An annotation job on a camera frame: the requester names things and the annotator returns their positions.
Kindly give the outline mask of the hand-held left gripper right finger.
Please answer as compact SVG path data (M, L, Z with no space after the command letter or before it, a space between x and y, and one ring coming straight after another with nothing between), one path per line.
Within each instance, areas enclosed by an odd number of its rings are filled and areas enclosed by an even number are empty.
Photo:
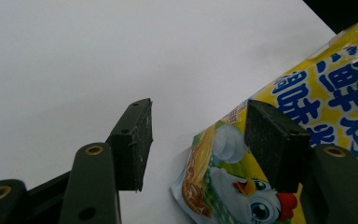
M358 160L310 134L268 103L247 105L244 142L270 185L300 194L307 224L358 224Z

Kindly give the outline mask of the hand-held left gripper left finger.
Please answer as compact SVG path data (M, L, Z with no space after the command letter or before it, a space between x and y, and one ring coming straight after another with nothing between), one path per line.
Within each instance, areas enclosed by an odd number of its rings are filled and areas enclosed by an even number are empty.
M131 103L107 139L76 152L59 224L121 224L119 193L140 191L153 142L152 101Z

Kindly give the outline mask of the yellow green seasoning pouch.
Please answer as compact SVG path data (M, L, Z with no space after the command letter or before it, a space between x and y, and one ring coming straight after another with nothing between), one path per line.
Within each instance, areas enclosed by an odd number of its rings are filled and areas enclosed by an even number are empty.
M273 188L244 142L247 105L268 103L358 160L358 22L197 134L171 193L196 224L307 224L300 194Z

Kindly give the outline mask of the white cloth mat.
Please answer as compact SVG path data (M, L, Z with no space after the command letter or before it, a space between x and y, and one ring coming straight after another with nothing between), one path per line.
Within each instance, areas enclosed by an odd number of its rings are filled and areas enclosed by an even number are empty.
M303 0L0 0L0 179L69 171L148 98L154 141L123 224L193 224L170 192L193 137L332 35Z

